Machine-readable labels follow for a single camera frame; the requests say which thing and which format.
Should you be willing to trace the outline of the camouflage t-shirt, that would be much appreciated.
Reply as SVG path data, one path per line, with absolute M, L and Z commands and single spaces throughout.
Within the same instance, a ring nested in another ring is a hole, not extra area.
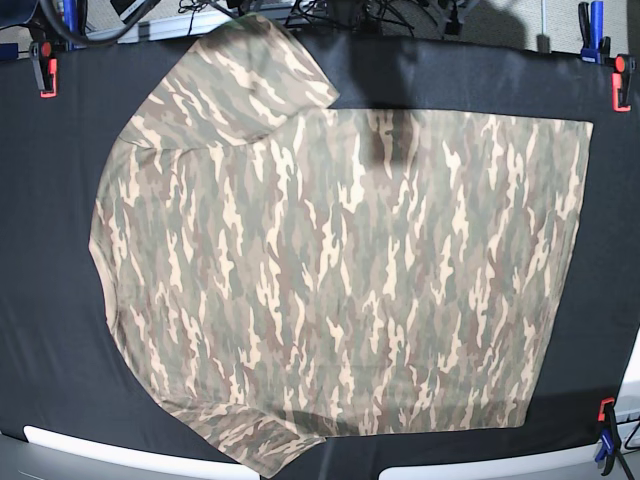
M 127 366 L 271 477 L 331 437 L 523 425 L 593 126 L 338 109 L 257 14 L 198 39 L 116 138 L 89 250 Z

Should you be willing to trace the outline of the black table cloth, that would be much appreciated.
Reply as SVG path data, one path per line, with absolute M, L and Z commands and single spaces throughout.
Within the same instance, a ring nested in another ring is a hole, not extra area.
M 539 454 L 597 437 L 639 328 L 639 112 L 612 107 L 606 68 L 406 37 L 304 34 L 338 106 L 426 107 L 593 124 L 574 255 L 526 423 L 518 429 L 330 440 L 284 479 L 373 479 L 392 466 Z M 27 60 L 1 66 L 1 429 L 27 425 L 154 453 L 219 453 L 160 410 L 107 330 L 88 251 L 105 160 L 118 133 L 189 48 L 186 40 L 59 57 L 40 97 Z

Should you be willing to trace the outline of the orange black clamp far left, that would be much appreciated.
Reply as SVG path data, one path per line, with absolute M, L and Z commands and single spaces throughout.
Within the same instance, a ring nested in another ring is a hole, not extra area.
M 49 41 L 32 42 L 29 47 L 36 85 L 41 98 L 55 98 L 57 96 L 57 59 L 53 46 Z

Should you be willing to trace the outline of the orange black clamp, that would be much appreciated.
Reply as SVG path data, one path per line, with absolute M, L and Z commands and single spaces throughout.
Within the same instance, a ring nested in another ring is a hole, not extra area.
M 57 96 L 57 59 L 53 46 L 49 41 L 32 42 L 29 47 L 36 85 L 41 98 L 55 98 Z
M 635 58 L 631 55 L 618 55 L 612 63 L 612 107 L 616 112 L 631 110 L 629 100 L 632 75 L 636 69 Z

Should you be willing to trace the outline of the blue clamp top left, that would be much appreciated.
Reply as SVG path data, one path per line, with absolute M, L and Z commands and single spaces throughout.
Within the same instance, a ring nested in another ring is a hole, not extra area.
M 57 7 L 67 28 L 79 35 L 86 34 L 87 2 L 77 0 L 59 0 Z

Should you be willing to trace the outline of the blue clamp top right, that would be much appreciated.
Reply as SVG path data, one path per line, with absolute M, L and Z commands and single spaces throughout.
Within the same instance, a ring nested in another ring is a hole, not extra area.
M 604 3 L 582 1 L 578 5 L 582 37 L 580 57 L 585 62 L 604 64 L 610 55 L 610 38 L 604 35 Z

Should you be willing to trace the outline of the orange black clamp far right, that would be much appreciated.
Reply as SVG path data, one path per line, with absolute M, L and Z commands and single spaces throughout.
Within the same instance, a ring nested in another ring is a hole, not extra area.
M 629 100 L 632 75 L 636 69 L 635 58 L 631 55 L 618 55 L 612 63 L 612 107 L 616 112 L 631 110 Z

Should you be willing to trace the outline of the blue orange clamp near right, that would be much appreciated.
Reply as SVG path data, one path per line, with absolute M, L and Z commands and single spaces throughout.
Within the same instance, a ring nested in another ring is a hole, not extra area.
M 605 398 L 601 401 L 598 412 L 600 448 L 594 461 L 602 468 L 600 475 L 603 477 L 612 472 L 621 445 L 614 405 L 614 397 Z

